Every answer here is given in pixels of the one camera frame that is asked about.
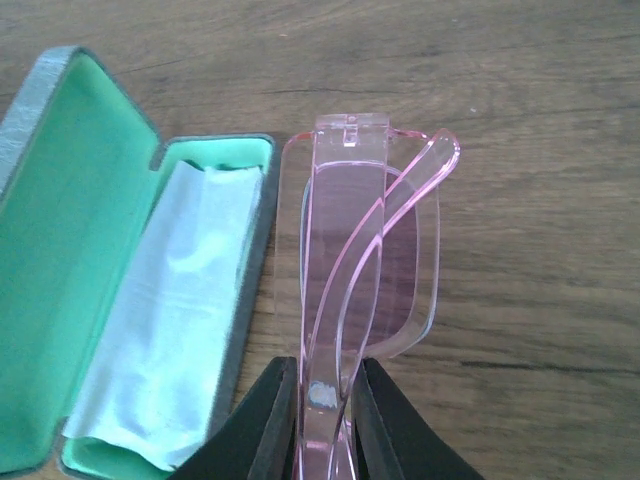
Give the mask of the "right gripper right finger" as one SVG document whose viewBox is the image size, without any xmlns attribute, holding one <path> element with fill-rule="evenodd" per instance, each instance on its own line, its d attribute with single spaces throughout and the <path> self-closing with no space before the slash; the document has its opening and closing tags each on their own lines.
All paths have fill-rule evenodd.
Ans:
<svg viewBox="0 0 640 480">
<path fill-rule="evenodd" d="M 483 480 L 430 428 L 377 360 L 361 362 L 351 400 L 360 479 Z"/>
</svg>

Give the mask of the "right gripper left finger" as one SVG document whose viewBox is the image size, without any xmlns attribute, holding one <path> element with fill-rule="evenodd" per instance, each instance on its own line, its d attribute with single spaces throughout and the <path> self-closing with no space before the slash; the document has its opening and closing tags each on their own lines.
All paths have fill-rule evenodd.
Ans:
<svg viewBox="0 0 640 480">
<path fill-rule="evenodd" d="M 291 479 L 296 393 L 296 359 L 273 358 L 220 430 L 170 478 Z"/>
</svg>

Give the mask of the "light blue cleaning cloth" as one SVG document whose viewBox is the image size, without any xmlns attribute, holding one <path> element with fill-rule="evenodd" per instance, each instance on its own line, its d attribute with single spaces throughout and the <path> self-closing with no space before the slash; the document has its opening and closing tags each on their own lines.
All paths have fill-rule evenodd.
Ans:
<svg viewBox="0 0 640 480">
<path fill-rule="evenodd" d="M 66 467 L 159 479 L 204 444 L 262 180 L 256 166 L 175 165 L 65 425 Z"/>
</svg>

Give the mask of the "pink sunglasses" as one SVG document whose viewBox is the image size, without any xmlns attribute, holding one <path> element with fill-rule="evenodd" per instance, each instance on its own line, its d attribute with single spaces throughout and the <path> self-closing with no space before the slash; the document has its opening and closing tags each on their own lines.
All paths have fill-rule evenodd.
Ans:
<svg viewBox="0 0 640 480">
<path fill-rule="evenodd" d="M 275 312 L 298 338 L 293 475 L 353 479 L 360 363 L 420 342 L 435 317 L 439 187 L 460 145 L 382 113 L 329 114 L 282 151 Z"/>
</svg>

